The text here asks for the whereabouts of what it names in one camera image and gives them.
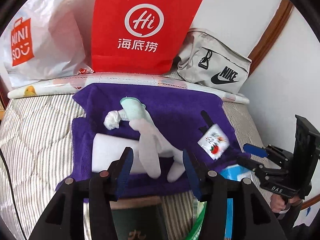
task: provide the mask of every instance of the nike swoosh logo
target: nike swoosh logo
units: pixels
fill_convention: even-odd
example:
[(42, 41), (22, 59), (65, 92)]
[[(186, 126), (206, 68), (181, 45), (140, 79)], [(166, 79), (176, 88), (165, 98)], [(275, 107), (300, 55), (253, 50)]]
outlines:
[(230, 81), (230, 80), (220, 80), (218, 78), (218, 76), (220, 75), (220, 73), (215, 74), (212, 78), (211, 78), (211, 82), (215, 85), (222, 85), (222, 84), (230, 84), (230, 83), (236, 83), (239, 81)]

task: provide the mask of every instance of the striped fabric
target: striped fabric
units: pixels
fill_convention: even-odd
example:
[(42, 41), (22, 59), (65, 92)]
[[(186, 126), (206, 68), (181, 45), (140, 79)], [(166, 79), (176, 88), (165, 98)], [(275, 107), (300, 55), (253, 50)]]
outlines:
[[(223, 108), (236, 129), (240, 145), (250, 142), (262, 146), (245, 105), (224, 102)], [(57, 183), (72, 171), (71, 122), (82, 116), (85, 112), (73, 101), (72, 95), (20, 98), (9, 103), (0, 127), (0, 148), (10, 170), (17, 209), (27, 237), (53, 197)], [(23, 240), (2, 161), (0, 175), (1, 217), (13, 235)], [(261, 192), (270, 201), (270, 193)], [(190, 231), (193, 198), (191, 192), (162, 197), (169, 240), (183, 239)], [(84, 204), (84, 231), (85, 239), (91, 239), (88, 204)]]

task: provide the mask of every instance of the black cable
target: black cable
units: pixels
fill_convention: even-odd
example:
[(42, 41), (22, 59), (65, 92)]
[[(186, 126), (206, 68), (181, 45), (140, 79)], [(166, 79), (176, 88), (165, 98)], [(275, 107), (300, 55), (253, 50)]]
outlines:
[(15, 212), (16, 212), (16, 216), (17, 216), (17, 219), (18, 219), (18, 223), (19, 223), (19, 226), (20, 226), (20, 229), (21, 229), (21, 232), (22, 232), (22, 234), (23, 234), (24, 239), (27, 240), (26, 235), (24, 234), (24, 231), (23, 231), (23, 229), (22, 229), (20, 217), (19, 217), (18, 210), (17, 210), (17, 205), (16, 205), (16, 202), (15, 202), (15, 200), (14, 200), (13, 187), (12, 187), (12, 182), (11, 182), (11, 177), (10, 177), (8, 165), (7, 165), (7, 162), (5, 161), (5, 158), (4, 158), (4, 156), (3, 156), (3, 152), (2, 152), (1, 149), (0, 149), (0, 156), (1, 156), (1, 158), (2, 158), (2, 161), (3, 161), (3, 163), (4, 163), (5, 170), (6, 170), (7, 175), (8, 175), (8, 180), (9, 180), (9, 185), (10, 185), (10, 190), (11, 190), (11, 196), (12, 196), (12, 202), (13, 202), (14, 210), (15, 210)]

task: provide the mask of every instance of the dark green book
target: dark green book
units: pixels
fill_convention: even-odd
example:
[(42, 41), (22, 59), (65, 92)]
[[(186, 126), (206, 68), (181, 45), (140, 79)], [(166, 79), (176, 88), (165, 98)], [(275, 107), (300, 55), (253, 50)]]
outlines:
[(112, 210), (119, 240), (168, 240), (161, 204)]

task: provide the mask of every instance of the silver bolt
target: silver bolt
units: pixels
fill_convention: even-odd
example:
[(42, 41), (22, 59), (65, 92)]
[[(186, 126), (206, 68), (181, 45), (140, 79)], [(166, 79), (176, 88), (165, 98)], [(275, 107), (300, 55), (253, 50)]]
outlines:
[(208, 175), (210, 177), (215, 177), (215, 176), (217, 176), (217, 173), (215, 171), (208, 171)]
[(73, 178), (67, 178), (64, 182), (65, 184), (70, 185), (73, 183)]
[(100, 175), (100, 177), (105, 178), (105, 177), (108, 177), (108, 176), (109, 176), (109, 172), (108, 172), (108, 171), (101, 171), (101, 172), (99, 173), (99, 175)]
[(244, 178), (244, 179), (243, 179), (243, 183), (249, 185), (249, 184), (251, 184), (251, 179), (249, 179), (249, 178)]

